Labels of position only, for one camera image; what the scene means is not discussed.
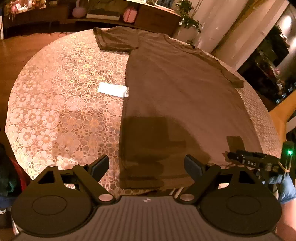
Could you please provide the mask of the blue gloved right hand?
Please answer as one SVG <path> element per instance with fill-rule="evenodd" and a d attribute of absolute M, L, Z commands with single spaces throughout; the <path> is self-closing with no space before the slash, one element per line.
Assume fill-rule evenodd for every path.
<path fill-rule="evenodd" d="M 279 185 L 278 200 L 281 204 L 288 203 L 295 199 L 295 186 L 289 173 L 271 176 L 267 182 L 268 184 Z"/>

